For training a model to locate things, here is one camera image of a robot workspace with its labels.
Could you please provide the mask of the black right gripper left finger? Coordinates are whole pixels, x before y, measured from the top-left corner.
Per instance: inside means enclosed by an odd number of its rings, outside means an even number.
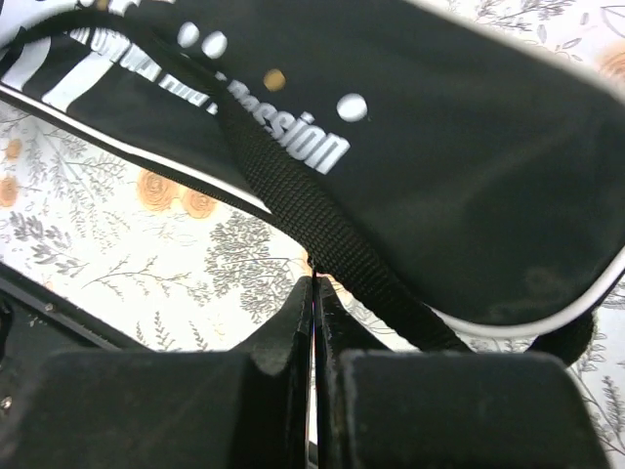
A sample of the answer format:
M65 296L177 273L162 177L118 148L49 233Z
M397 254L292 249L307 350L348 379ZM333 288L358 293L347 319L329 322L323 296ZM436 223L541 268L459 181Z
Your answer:
M1 426L5 468L304 468L313 285L222 352L55 354Z

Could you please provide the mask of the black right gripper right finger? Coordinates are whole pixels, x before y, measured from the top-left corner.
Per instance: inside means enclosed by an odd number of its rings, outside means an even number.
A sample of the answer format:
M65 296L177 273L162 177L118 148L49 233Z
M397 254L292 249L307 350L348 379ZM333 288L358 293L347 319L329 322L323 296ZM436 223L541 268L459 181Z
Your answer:
M323 468L605 468L577 387L544 354L394 352L314 282Z

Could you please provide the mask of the black sport racket cover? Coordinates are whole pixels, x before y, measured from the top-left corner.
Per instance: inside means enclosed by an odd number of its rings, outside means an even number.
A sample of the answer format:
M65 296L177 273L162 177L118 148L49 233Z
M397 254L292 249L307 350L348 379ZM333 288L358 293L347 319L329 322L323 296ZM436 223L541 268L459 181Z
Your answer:
M421 1L5 1L1 94L280 229L425 352L576 362L624 272L624 92Z

